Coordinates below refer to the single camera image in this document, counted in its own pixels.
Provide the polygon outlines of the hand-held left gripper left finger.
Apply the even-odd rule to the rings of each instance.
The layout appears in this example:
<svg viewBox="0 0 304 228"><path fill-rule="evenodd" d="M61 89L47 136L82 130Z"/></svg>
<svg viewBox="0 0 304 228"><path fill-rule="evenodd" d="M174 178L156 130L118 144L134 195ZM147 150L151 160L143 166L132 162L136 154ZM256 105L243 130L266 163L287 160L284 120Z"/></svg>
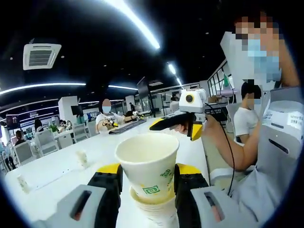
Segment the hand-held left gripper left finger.
<svg viewBox="0 0 304 228"><path fill-rule="evenodd" d="M115 228L123 187L120 164L101 167L87 185L79 185L57 203L56 212L34 228Z"/></svg>

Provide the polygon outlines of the person's right hand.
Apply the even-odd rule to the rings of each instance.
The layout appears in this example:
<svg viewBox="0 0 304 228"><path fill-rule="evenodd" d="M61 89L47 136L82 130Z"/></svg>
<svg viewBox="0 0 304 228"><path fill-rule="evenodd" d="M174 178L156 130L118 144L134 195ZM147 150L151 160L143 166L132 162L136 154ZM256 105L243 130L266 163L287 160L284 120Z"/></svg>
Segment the person's right hand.
<svg viewBox="0 0 304 228"><path fill-rule="evenodd" d="M223 130L220 123L213 116L207 114L202 136L215 140L221 137L222 134Z"/></svg>

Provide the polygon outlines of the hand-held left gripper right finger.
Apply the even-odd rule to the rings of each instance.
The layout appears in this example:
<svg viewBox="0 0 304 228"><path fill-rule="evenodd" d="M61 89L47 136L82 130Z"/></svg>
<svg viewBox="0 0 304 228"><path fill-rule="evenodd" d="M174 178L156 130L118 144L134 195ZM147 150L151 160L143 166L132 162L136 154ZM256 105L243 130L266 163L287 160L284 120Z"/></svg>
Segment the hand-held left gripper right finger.
<svg viewBox="0 0 304 228"><path fill-rule="evenodd" d="M200 170L177 163L175 207L180 228L257 228L258 223L225 192L208 186Z"/></svg>

